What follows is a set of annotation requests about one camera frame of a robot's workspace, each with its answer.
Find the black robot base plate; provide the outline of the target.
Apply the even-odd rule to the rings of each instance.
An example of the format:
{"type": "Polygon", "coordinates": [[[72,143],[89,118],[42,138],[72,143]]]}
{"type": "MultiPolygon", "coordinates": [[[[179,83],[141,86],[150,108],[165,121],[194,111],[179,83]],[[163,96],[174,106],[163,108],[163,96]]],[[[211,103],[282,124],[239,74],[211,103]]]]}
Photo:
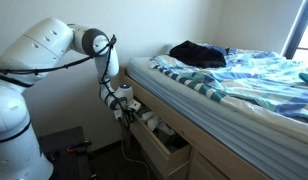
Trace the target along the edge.
{"type": "Polygon", "coordinates": [[[44,155],[53,165],[48,180],[91,180],[88,153],[68,153],[66,148],[85,140],[83,128],[78,126],[38,138],[44,155]]]}

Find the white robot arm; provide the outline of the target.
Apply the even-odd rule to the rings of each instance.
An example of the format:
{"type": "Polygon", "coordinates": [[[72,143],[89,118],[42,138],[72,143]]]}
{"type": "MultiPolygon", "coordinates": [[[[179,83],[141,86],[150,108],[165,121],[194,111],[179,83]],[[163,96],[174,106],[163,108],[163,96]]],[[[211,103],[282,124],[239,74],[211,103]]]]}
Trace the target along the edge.
{"type": "Polygon", "coordinates": [[[99,99],[123,120],[140,108],[127,84],[111,87],[119,72],[116,38],[97,28],[46,18],[33,25],[0,55],[0,180],[49,180],[54,166],[32,125],[36,111],[56,93],[41,91],[47,75],[93,60],[99,99]]]}

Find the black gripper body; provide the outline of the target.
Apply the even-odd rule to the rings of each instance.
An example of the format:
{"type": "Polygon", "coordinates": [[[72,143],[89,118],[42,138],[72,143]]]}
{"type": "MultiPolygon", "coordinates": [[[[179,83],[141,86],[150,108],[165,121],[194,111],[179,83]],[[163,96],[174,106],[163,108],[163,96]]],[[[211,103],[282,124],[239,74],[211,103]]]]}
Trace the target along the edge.
{"type": "Polygon", "coordinates": [[[126,129],[129,129],[134,122],[134,113],[132,110],[124,109],[122,111],[122,124],[126,129]]]}

